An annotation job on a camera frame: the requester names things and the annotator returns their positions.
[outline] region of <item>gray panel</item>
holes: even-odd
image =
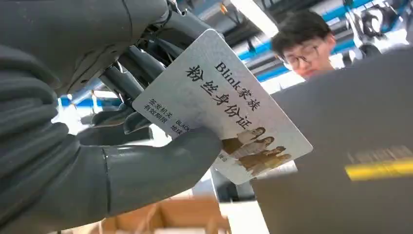
[[[391,52],[273,95],[313,144],[298,173],[252,182],[272,234],[411,234],[413,178],[352,182],[347,153],[413,150],[413,50]]]

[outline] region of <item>machine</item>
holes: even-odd
[[[103,146],[99,131],[51,119],[57,97],[99,78],[123,105],[95,127],[146,127],[131,102],[207,28],[172,0],[0,1],[0,233],[80,226],[191,188],[221,150],[207,129],[162,148]],[[154,43],[163,64],[142,50]]]

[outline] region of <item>black hair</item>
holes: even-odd
[[[256,128],[256,130],[257,129],[261,129],[261,131],[263,132],[263,133],[261,133],[261,134],[259,134],[259,135],[257,135],[257,136],[255,136],[254,138],[252,138],[251,140],[255,140],[255,139],[257,139],[258,137],[260,137],[261,135],[263,135],[264,133],[265,133],[265,131],[266,131],[266,129],[265,128],[263,128],[263,127],[258,127],[258,128]]]
[[[272,50],[283,57],[283,52],[306,40],[325,39],[331,32],[324,19],[315,12],[304,10],[289,15],[271,39]]]

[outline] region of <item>glasses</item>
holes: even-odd
[[[290,70],[300,67],[300,62],[310,63],[319,57],[319,45],[307,46],[301,50],[301,55],[287,55],[281,60],[284,66]]]

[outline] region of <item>group photo on card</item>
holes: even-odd
[[[258,127],[222,140],[223,151],[232,159],[232,166],[244,167],[251,176],[257,176],[292,157],[285,153],[284,146],[277,146],[274,136],[264,136],[265,132],[264,127]],[[220,159],[228,161],[224,154],[220,155]]]

